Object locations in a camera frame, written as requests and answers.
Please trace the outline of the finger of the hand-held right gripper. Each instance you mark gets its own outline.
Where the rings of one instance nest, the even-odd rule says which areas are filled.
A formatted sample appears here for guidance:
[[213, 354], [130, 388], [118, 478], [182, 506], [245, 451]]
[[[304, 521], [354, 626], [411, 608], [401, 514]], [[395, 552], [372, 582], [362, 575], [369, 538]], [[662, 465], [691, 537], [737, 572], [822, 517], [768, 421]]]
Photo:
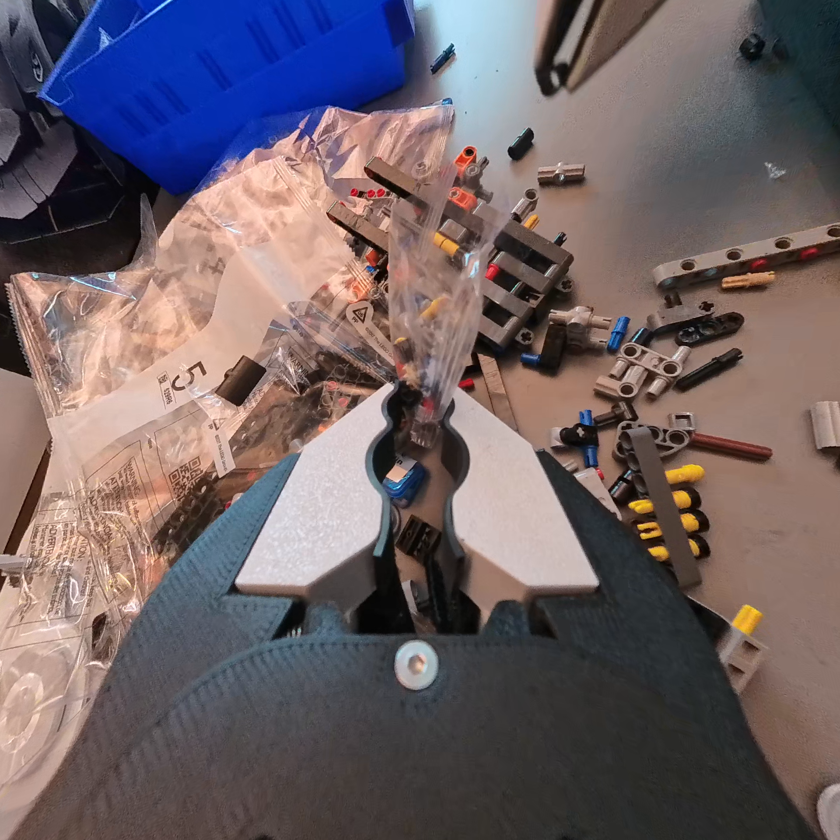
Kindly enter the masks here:
[[600, 6], [599, 1], [538, 3], [533, 71], [543, 96], [567, 86]]
[[565, 88], [576, 91], [626, 46], [664, 1], [597, 1], [574, 41]]

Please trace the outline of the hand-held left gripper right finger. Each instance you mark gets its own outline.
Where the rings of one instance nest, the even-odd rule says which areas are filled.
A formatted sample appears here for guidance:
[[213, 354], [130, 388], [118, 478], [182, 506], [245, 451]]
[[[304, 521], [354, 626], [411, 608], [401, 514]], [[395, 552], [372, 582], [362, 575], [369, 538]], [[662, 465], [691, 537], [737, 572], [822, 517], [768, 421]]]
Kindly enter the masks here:
[[457, 391], [445, 414], [445, 537], [456, 590], [485, 625], [503, 602], [589, 595], [592, 564], [532, 448], [472, 396]]

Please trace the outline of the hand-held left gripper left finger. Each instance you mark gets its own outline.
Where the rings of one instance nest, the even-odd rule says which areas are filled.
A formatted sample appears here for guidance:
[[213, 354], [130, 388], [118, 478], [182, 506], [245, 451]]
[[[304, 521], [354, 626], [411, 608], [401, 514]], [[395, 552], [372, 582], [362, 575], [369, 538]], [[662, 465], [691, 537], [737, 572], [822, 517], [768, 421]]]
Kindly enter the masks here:
[[235, 579], [239, 594], [332, 604], [360, 628], [398, 628], [392, 502], [398, 391], [387, 384], [295, 457]]

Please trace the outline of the pile of toy bricks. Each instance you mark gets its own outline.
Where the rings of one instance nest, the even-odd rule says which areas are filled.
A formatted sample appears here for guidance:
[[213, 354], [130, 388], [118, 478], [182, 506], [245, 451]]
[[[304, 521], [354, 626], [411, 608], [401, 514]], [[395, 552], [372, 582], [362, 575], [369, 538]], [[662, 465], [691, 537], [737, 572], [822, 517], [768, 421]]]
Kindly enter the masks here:
[[559, 373], [521, 367], [515, 405], [571, 452], [578, 410], [601, 442], [637, 543], [690, 595], [752, 604], [772, 671], [838, 698], [838, 253], [679, 290], [680, 257], [838, 222], [838, 193], [773, 140], [699, 133], [648, 150], [606, 132], [537, 139], [513, 169], [539, 182], [542, 226], [567, 231], [576, 292]]

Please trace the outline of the small clear parts bag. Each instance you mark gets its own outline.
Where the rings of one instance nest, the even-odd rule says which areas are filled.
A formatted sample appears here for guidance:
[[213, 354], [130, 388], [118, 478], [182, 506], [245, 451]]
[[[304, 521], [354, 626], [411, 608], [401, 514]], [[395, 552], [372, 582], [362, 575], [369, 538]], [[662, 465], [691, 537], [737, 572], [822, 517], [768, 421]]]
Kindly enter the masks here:
[[388, 310], [395, 370], [409, 404], [412, 444], [431, 448], [452, 403], [485, 307], [495, 239], [506, 221], [477, 221], [463, 241], [444, 234], [457, 177], [453, 161], [420, 181], [420, 196], [396, 198], [388, 229]]

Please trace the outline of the dark toy set box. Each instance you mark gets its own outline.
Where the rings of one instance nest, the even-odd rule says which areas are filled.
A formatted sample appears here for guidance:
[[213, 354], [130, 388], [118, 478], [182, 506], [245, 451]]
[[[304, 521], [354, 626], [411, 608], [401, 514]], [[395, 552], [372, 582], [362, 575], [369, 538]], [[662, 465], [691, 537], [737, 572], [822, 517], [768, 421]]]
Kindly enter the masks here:
[[1, 242], [107, 223], [160, 187], [39, 93], [92, 1], [1, 2]]

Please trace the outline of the black toy connector piece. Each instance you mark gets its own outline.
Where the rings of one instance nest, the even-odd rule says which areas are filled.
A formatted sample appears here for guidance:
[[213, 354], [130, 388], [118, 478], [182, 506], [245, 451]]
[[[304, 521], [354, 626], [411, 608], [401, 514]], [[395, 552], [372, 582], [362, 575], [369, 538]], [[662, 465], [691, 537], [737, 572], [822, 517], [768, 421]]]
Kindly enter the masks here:
[[242, 355], [237, 363], [224, 374], [224, 378], [215, 389], [220, 399], [241, 407], [266, 375], [266, 367]]

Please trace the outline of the black perforated board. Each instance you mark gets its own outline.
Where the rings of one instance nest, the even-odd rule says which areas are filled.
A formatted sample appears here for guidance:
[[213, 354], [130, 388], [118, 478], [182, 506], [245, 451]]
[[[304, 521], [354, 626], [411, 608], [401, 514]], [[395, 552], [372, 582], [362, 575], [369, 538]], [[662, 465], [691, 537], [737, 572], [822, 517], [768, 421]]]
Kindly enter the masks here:
[[806, 89], [839, 129], [839, 2], [759, 1]]

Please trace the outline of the numbered clear parts bag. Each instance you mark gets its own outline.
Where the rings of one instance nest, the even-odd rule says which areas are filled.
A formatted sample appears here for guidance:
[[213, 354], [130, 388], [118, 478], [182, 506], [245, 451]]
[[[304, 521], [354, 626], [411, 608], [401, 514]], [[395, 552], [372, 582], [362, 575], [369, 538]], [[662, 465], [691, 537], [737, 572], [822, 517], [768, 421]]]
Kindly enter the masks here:
[[[108, 395], [51, 417], [101, 586], [139, 613], [186, 552], [215, 477], [265, 474], [297, 456], [389, 381], [383, 359], [347, 314], [368, 301], [285, 301], [267, 275], [237, 257], [222, 275], [207, 325]], [[242, 355], [267, 373], [241, 407], [215, 395]]]

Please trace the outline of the long grey toy beam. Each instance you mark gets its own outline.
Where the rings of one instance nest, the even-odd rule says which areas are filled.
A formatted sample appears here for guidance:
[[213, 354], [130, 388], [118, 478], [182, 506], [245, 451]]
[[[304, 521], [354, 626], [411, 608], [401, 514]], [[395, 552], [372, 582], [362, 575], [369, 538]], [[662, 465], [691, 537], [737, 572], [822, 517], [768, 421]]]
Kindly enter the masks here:
[[838, 250], [839, 223], [833, 222], [745, 245], [680, 257], [657, 266], [654, 283], [661, 291], [679, 290], [831, 256]]

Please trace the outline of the large clear crumpled bag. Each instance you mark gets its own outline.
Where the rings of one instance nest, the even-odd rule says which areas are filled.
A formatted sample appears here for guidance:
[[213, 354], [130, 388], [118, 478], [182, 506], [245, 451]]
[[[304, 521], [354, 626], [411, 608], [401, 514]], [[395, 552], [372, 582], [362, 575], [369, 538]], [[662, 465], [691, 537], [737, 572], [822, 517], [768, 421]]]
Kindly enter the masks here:
[[103, 680], [109, 611], [99, 593], [57, 613], [19, 607], [2, 631], [2, 796], [21, 795], [59, 759]]

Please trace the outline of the blue plastic bin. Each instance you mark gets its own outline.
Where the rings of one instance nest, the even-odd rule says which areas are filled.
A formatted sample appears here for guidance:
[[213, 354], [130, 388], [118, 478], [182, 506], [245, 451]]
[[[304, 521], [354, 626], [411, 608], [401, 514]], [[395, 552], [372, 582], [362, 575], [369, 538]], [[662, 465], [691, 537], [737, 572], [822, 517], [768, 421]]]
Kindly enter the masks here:
[[405, 81], [408, 1], [100, 1], [39, 97], [172, 194], [250, 121]]

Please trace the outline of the black toy frame assembly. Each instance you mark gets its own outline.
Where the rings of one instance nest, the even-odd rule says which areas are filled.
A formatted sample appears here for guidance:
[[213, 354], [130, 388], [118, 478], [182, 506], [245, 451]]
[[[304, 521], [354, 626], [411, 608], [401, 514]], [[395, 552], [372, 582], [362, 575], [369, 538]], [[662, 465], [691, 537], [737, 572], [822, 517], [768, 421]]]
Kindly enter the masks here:
[[[480, 236], [490, 231], [499, 213], [490, 205], [492, 194], [481, 179], [489, 164], [476, 147], [464, 147], [454, 160], [454, 184], [433, 234], [434, 245], [453, 266], [463, 264], [467, 253], [478, 245]], [[408, 175], [380, 157], [364, 167], [376, 189], [353, 188], [352, 197], [402, 198], [413, 207], [414, 218], [424, 222], [431, 189], [422, 183], [428, 174], [424, 162], [415, 164]], [[527, 225], [535, 217], [538, 194], [528, 189], [514, 206], [509, 219], [501, 226], [490, 247], [489, 265], [482, 281], [484, 306], [479, 321], [478, 341], [494, 354], [510, 344], [526, 345], [527, 328], [543, 318], [555, 291], [572, 289], [568, 277], [572, 255], [564, 247], [564, 235], [548, 239]]]

